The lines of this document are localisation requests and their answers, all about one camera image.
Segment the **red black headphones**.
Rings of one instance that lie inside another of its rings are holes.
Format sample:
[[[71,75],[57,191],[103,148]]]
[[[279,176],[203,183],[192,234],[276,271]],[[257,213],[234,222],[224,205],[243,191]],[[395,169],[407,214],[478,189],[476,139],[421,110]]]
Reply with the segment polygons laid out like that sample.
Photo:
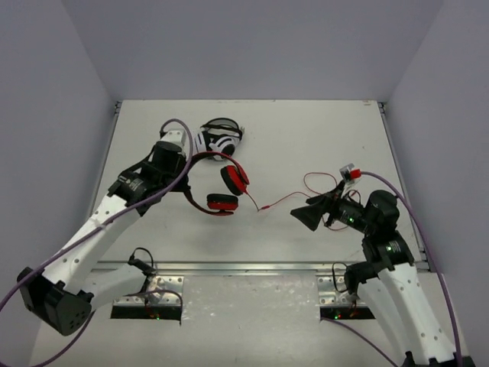
[[[207,195],[207,209],[200,206],[191,193],[190,186],[187,186],[183,194],[190,205],[198,211],[210,216],[230,216],[238,208],[238,197],[242,194],[248,194],[249,179],[242,166],[231,156],[221,153],[206,151],[194,154],[190,159],[188,172],[200,161],[206,158],[219,157],[230,161],[231,164],[220,169],[222,180],[231,195],[221,193],[210,193]]]

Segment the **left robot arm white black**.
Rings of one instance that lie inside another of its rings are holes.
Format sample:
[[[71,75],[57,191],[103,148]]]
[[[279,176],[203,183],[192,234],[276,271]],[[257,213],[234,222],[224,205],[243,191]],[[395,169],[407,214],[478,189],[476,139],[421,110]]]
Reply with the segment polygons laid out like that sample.
[[[94,281],[88,276],[118,237],[178,184],[188,166],[182,142],[159,140],[147,157],[122,171],[66,245],[40,269],[19,274],[26,308],[69,336],[101,306],[144,292],[156,270],[134,256]]]

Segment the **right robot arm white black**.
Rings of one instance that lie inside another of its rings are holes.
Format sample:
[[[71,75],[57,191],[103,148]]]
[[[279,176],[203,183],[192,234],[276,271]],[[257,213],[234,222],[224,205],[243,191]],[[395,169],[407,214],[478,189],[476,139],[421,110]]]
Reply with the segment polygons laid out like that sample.
[[[397,198],[375,190],[365,205],[348,199],[341,187],[309,198],[291,216],[315,231],[323,217],[359,231],[365,260],[345,269],[345,286],[362,300],[400,353],[403,366],[462,366],[458,338],[449,339],[419,282],[415,261],[397,230]]]

